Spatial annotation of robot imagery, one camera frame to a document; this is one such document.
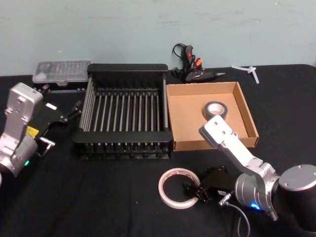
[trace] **black clamp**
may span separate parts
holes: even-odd
[[[218,195],[226,195],[235,189],[238,175],[229,174],[225,166],[209,167],[199,176],[201,184],[183,184],[189,195],[207,202]]]

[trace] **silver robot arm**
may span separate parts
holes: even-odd
[[[5,110],[5,128],[0,137],[1,172],[10,172],[16,177],[37,150],[36,141],[26,134],[26,129],[34,114],[39,111],[42,101],[43,95],[40,92],[23,83],[11,88]]]
[[[272,205],[272,192],[275,185],[278,185],[279,176],[273,167],[251,154],[221,116],[213,117],[199,132],[211,146],[222,150],[243,172],[235,184],[237,200],[242,205],[258,207],[273,220],[277,220],[277,212]]]

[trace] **yellow label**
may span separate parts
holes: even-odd
[[[32,138],[35,138],[38,133],[39,131],[33,127],[28,126],[26,129],[26,134],[30,135]]]

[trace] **duct tape roll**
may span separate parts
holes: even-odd
[[[167,172],[165,172],[161,176],[161,178],[159,179],[159,183],[158,183],[159,195],[160,195],[162,201],[164,203],[166,203],[168,206],[175,208],[175,209],[186,209],[186,208],[193,206],[198,201],[197,197],[194,197],[194,198],[189,199],[189,200],[184,201],[184,202],[178,202],[178,201],[171,200],[164,193],[163,184],[165,183],[165,181],[169,177],[171,177],[173,175],[185,175],[185,176],[189,177],[190,179],[192,179],[193,182],[195,183],[195,185],[197,185],[197,186],[200,185],[200,181],[199,181],[198,177],[192,171],[189,171],[187,169],[182,169],[182,168],[175,168],[175,169],[168,170]]]
[[[223,119],[226,118],[228,109],[225,104],[218,101],[208,102],[204,107],[204,118],[210,120],[216,115],[220,115]]]

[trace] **blue led light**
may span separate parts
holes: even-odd
[[[261,210],[261,208],[259,207],[259,205],[258,205],[257,203],[255,203],[255,202],[252,202],[252,203],[250,204],[250,206],[251,206],[252,208],[254,208],[254,209]]]

